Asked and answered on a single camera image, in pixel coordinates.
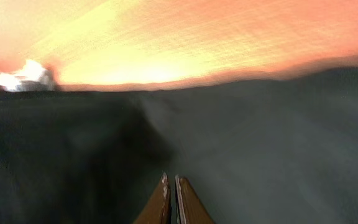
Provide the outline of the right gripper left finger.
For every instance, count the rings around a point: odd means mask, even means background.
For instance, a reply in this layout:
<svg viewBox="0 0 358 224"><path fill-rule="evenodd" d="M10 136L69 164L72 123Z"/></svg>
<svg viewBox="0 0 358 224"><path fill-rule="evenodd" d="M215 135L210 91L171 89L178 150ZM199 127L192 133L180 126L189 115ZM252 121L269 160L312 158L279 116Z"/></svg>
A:
<svg viewBox="0 0 358 224"><path fill-rule="evenodd" d="M164 172L133 224L170 224L171 211L170 184L167 174Z"/></svg>

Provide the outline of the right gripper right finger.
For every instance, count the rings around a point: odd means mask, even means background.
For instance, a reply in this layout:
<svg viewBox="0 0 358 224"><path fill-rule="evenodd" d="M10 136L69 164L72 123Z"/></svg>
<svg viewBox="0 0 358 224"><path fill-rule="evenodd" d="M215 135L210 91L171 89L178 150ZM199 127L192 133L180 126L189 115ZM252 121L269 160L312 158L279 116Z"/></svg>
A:
<svg viewBox="0 0 358 224"><path fill-rule="evenodd" d="M175 176L177 224L215 224L186 177Z"/></svg>

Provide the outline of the black shorts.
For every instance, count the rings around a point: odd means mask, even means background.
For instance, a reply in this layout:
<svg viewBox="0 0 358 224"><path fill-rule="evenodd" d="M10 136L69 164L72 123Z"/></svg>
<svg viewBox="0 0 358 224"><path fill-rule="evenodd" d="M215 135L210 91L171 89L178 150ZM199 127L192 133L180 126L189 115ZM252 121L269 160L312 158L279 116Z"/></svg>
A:
<svg viewBox="0 0 358 224"><path fill-rule="evenodd" d="M169 91L0 91L0 223L358 223L358 67Z"/></svg>

